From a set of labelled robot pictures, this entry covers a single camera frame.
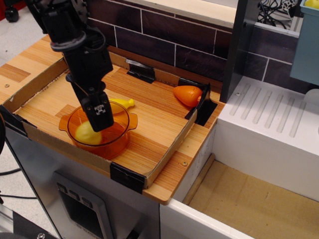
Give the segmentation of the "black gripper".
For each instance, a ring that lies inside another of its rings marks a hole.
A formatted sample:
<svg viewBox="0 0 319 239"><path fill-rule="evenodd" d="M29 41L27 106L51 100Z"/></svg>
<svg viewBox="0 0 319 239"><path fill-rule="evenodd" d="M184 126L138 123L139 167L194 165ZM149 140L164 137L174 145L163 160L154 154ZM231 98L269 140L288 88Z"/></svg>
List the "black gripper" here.
<svg viewBox="0 0 319 239"><path fill-rule="evenodd" d="M97 28L66 28L65 50L69 68L68 82L75 92L95 132L114 124L108 96L103 92L102 78L113 70L106 39Z"/></svg>

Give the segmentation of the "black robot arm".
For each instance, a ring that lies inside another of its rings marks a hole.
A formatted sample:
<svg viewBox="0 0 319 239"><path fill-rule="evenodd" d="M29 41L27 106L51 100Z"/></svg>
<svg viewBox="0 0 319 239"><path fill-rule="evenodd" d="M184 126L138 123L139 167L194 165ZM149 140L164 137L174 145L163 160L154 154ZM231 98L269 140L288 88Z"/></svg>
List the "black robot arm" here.
<svg viewBox="0 0 319 239"><path fill-rule="evenodd" d="M114 124L103 77L113 70L105 36L87 25L89 13L84 0L27 0L26 5L50 47L63 55L71 84L93 131Z"/></svg>

